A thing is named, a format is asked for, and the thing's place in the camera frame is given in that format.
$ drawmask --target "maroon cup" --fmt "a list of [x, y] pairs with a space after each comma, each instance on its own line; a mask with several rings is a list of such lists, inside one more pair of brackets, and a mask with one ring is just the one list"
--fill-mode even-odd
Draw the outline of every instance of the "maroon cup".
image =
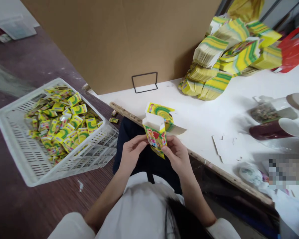
[[299, 136], [299, 126], [293, 120], [281, 118], [249, 128], [250, 135], [258, 140]]

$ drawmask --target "white sleeve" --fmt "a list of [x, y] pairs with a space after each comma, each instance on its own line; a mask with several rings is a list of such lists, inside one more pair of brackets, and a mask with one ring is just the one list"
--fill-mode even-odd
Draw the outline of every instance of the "white sleeve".
[[207, 230], [214, 239], [240, 239], [233, 225], [226, 219], [218, 219], [214, 225], [208, 227]]
[[86, 224], [81, 214], [71, 212], [65, 215], [48, 239], [94, 239], [94, 231]]

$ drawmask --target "white plastic container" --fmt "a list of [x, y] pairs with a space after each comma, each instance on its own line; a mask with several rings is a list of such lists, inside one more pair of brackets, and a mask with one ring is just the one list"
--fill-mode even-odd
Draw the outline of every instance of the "white plastic container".
[[251, 117], [258, 123], [267, 123], [281, 118], [299, 118], [299, 93], [272, 99], [250, 110]]
[[29, 37], [37, 33], [34, 27], [23, 18], [22, 14], [0, 19], [0, 28], [13, 40]]
[[44, 89], [56, 85], [67, 85], [77, 92], [64, 80], [57, 78], [0, 109], [1, 132], [19, 172], [29, 187], [104, 167], [116, 154], [118, 130], [82, 97], [82, 100], [102, 118], [103, 124], [53, 167], [43, 144], [29, 138], [29, 128], [24, 122], [24, 115], [33, 108], [42, 94], [45, 94]]

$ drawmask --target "black hair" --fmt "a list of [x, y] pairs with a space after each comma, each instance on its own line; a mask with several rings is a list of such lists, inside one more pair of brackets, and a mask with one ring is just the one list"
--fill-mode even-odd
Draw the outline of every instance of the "black hair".
[[[176, 239], [184, 238], [211, 238], [206, 228], [198, 218], [188, 210], [180, 201], [167, 198], [165, 213], [165, 239], [171, 238], [171, 233]], [[172, 231], [168, 229], [168, 223], [172, 225]]]

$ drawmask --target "plastic bin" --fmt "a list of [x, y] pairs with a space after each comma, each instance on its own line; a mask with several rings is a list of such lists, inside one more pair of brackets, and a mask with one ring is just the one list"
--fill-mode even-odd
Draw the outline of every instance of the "plastic bin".
[[37, 33], [34, 27], [23, 18], [22, 14], [0, 19], [0, 28], [13, 40], [29, 37]]
[[0, 129], [13, 160], [29, 187], [55, 181], [93, 169], [104, 167], [116, 154], [118, 130], [113, 127], [86, 99], [89, 107], [103, 120], [103, 124], [53, 167], [48, 152], [40, 141], [31, 139], [24, 115], [29, 112], [44, 93], [44, 89], [67, 85], [57, 78], [11, 104], [0, 109]]

